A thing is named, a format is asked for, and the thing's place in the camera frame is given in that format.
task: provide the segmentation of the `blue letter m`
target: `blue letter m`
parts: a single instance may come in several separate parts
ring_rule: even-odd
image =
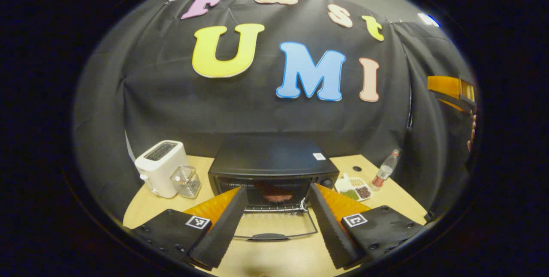
[[[318,98],[327,101],[341,100],[339,82],[341,65],[345,55],[337,51],[326,51],[320,62],[315,66],[307,48],[297,42],[283,42],[280,49],[286,54],[286,67],[282,86],[276,89],[280,98],[297,98],[302,93],[298,89],[298,77],[302,82],[305,95],[310,98],[316,91],[320,81],[322,88]]]

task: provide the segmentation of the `water bottle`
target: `water bottle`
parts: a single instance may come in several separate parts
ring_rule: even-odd
[[[372,190],[378,191],[381,186],[383,186],[383,183],[389,178],[389,176],[392,174],[392,171],[396,167],[396,163],[398,162],[398,150],[393,150],[391,155],[385,159],[385,161],[382,163],[382,165],[379,167],[378,174],[372,181]]]

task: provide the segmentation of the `hand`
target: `hand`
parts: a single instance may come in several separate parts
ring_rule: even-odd
[[[471,139],[467,142],[467,148],[471,152],[471,146],[473,145],[473,140],[475,138],[475,129],[477,128],[477,115],[473,115],[473,125],[471,126]]]

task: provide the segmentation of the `letter u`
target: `letter u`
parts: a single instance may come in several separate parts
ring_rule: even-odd
[[[196,45],[193,52],[193,68],[206,78],[229,78],[244,72],[255,55],[257,35],[265,30],[261,24],[240,24],[235,31],[241,33],[238,52],[232,60],[217,60],[215,51],[219,37],[227,31],[225,26],[212,26],[198,29],[194,33]]]

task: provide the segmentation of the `wooden table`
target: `wooden table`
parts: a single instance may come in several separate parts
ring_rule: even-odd
[[[123,226],[134,229],[165,209],[170,208],[183,212],[214,197],[208,180],[208,170],[214,159],[188,156],[188,160],[190,165],[196,168],[196,173],[202,183],[198,197],[185,199],[175,196],[172,199],[165,199],[151,193],[144,184],[126,210]],[[340,177],[343,173],[347,173],[349,177],[359,177],[369,183],[378,171],[378,168],[362,155],[335,157],[330,160],[339,169]],[[353,170],[353,166],[359,166],[362,170],[357,172]],[[388,205],[416,223],[425,224],[425,219],[423,219],[423,216],[427,214],[425,209],[391,178],[384,183],[379,191],[374,192],[370,199],[362,201],[362,203],[371,208]],[[318,229],[314,209],[309,207],[309,213]],[[245,230],[241,228],[245,225],[249,225],[249,223],[239,224],[237,232]],[[318,232],[303,238],[279,242],[232,240],[219,268],[208,273],[220,277],[259,277],[262,274],[269,277],[308,277],[335,276],[346,271],[349,270],[335,269],[324,245],[322,234]]]

